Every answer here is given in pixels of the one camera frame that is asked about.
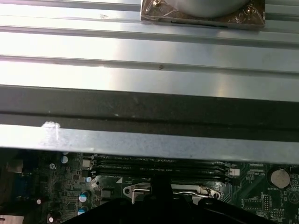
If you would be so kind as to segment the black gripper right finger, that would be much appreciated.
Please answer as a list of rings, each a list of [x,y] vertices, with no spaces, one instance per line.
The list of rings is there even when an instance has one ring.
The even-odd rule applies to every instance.
[[[203,198],[198,204],[174,197],[171,181],[160,180],[160,205],[163,224],[267,224],[269,220],[214,198]]]

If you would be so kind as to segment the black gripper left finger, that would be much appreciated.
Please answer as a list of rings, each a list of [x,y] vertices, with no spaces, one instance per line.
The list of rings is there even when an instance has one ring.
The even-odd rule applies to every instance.
[[[132,203],[116,198],[81,215],[65,221],[65,224],[160,224],[158,199],[161,198],[161,182],[151,179],[150,194],[142,202]]]

